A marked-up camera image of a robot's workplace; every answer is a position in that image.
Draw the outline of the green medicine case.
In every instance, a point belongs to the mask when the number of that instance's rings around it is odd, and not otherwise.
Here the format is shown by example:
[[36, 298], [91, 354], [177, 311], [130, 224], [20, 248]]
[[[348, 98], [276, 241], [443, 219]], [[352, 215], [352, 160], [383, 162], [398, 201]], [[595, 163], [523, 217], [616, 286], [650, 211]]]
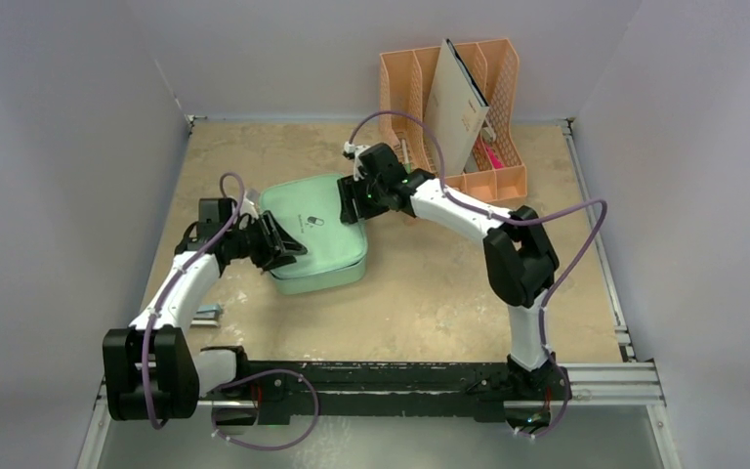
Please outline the green medicine case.
[[271, 270], [278, 292], [309, 293], [347, 285], [365, 275], [368, 240], [364, 224], [341, 222], [339, 173], [290, 181], [263, 190], [260, 207], [269, 210], [279, 225], [307, 253], [294, 264]]

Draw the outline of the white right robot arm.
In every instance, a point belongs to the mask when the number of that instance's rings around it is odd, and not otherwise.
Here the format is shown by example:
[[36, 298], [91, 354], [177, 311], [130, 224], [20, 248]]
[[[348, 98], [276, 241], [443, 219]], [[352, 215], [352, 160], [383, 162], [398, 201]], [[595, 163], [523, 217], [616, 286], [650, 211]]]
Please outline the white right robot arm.
[[424, 169], [407, 171], [387, 144], [346, 142], [342, 155], [353, 173], [338, 182], [341, 222], [352, 225], [395, 211], [480, 244], [488, 283], [508, 308], [512, 390], [531, 398], [550, 375], [568, 385], [548, 341], [544, 312], [560, 262], [537, 213], [527, 206], [510, 211], [484, 204]]

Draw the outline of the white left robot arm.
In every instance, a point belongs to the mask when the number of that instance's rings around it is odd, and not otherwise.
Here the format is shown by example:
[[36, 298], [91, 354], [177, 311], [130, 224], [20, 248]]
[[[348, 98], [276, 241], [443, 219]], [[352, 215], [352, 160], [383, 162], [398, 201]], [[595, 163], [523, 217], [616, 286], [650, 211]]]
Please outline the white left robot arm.
[[235, 260], [263, 272], [306, 255], [270, 211], [240, 214], [230, 197], [202, 198], [198, 218], [177, 244], [172, 267], [147, 306], [124, 328], [103, 339], [109, 414], [117, 421], [147, 420], [161, 428], [191, 417], [200, 398], [218, 390], [238, 400], [251, 390], [252, 373], [240, 346], [215, 346], [193, 355], [186, 335], [208, 291]]

